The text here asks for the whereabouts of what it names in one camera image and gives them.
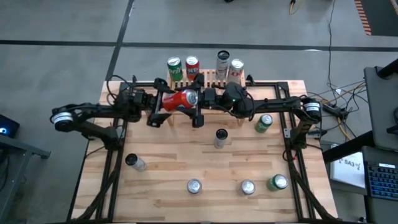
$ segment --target green soda can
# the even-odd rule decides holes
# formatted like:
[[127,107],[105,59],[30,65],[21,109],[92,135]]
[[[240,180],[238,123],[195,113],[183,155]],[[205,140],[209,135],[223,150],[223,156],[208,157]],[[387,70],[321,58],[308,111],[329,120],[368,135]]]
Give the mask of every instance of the green soda can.
[[269,126],[271,125],[272,125],[272,117],[268,114],[264,114],[260,117],[259,121],[257,121],[257,124],[254,127],[254,129],[258,133],[265,133],[269,128]]
[[179,57],[170,57],[167,59],[167,67],[169,68],[169,74],[172,81],[177,82],[182,79],[182,65]]
[[287,187],[287,179],[282,174],[277,174],[267,181],[267,187],[270,191],[283,190]]

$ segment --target wooden can rack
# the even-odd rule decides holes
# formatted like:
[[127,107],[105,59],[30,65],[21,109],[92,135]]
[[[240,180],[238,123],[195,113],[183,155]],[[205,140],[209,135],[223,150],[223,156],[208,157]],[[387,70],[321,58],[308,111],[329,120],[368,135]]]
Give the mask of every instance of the wooden can rack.
[[[200,69],[200,73],[204,74],[205,76],[205,86],[204,88],[209,88],[211,87],[212,84],[215,85],[220,85],[220,86],[225,86],[226,85],[226,80],[217,80],[215,75],[216,75],[216,70],[215,69]],[[167,83],[169,85],[169,87],[174,90],[178,87],[184,87],[184,86],[189,86],[191,85],[192,81],[188,80],[187,78],[187,71],[185,69],[183,69],[183,78],[180,81],[172,81],[171,77],[170,77],[170,73],[167,72]],[[246,82],[244,79],[244,70],[242,71],[242,75],[241,75],[241,86],[245,87],[246,86]],[[216,89],[216,93],[219,95],[222,95],[224,92],[224,90],[220,90],[220,89]],[[167,119],[167,122],[169,123],[170,126],[174,126],[174,119],[175,119],[175,115],[179,115],[179,114],[183,114],[179,111],[174,111],[172,116],[170,116]],[[225,114],[224,111],[219,111],[219,110],[203,110],[202,114]],[[244,123],[245,119],[238,119],[238,124],[239,126],[242,126]]]

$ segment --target keyboard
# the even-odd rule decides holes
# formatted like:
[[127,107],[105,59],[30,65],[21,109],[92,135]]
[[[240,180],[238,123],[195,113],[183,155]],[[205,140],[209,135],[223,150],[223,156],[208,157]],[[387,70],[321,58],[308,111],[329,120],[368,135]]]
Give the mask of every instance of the keyboard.
[[398,200],[398,169],[368,164],[368,187],[372,197]]

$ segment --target silver soda can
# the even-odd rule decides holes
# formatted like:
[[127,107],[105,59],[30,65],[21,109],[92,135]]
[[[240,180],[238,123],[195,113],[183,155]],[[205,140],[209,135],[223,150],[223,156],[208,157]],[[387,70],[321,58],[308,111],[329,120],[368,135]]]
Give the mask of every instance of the silver soda can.
[[191,194],[199,194],[201,191],[201,182],[198,179],[188,181],[187,189]]
[[241,84],[241,76],[243,72],[243,61],[240,59],[234,59],[231,61],[228,70],[228,76],[226,77],[227,83],[235,82]]
[[143,172],[147,169],[147,164],[134,153],[128,154],[125,161],[127,165],[139,172]]
[[251,180],[244,180],[239,185],[238,193],[240,195],[251,195],[254,191],[256,191],[256,185],[254,185],[254,182]]
[[217,130],[216,137],[214,140],[214,147],[216,147],[217,149],[222,149],[225,145],[227,137],[228,137],[228,132],[225,129],[221,128]]
[[216,79],[225,80],[228,70],[229,52],[226,50],[217,53]]

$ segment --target can lid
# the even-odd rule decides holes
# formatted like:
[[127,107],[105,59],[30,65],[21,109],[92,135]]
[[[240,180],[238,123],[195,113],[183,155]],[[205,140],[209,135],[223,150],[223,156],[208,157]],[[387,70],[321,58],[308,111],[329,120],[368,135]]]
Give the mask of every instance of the can lid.
[[201,190],[201,183],[198,179],[189,180],[188,184],[187,184],[187,188],[188,188],[188,191],[193,194],[199,193],[199,191]]
[[129,166],[135,165],[137,163],[137,160],[138,160],[138,156],[135,155],[134,153],[128,154],[125,159],[126,164]]
[[270,115],[268,115],[268,114],[262,115],[261,116],[261,121],[264,124],[272,124],[272,117]]
[[178,65],[181,62],[179,57],[170,57],[167,59],[167,63],[171,66]]
[[244,180],[244,181],[242,181],[242,183],[241,183],[241,188],[242,188],[242,191],[243,191],[245,194],[253,194],[254,191],[255,191],[255,189],[256,189],[256,186],[254,185],[254,182],[253,182],[253,181],[251,181],[251,180]]
[[221,60],[229,59],[229,52],[226,51],[226,50],[220,50],[220,51],[217,53],[217,57],[218,57],[219,59],[221,59]]
[[188,56],[187,57],[187,64],[189,64],[189,65],[196,65],[198,62],[199,62],[199,59],[196,56]]
[[274,180],[277,188],[285,189],[287,187],[287,179],[282,174],[276,175]]
[[231,65],[234,68],[243,68],[243,61],[241,59],[234,59],[231,61]]
[[184,90],[187,94],[187,101],[190,105],[195,106],[198,104],[198,93],[194,90]]
[[224,140],[224,139],[226,139],[228,137],[228,132],[225,129],[221,128],[221,129],[216,131],[216,137],[219,140]]

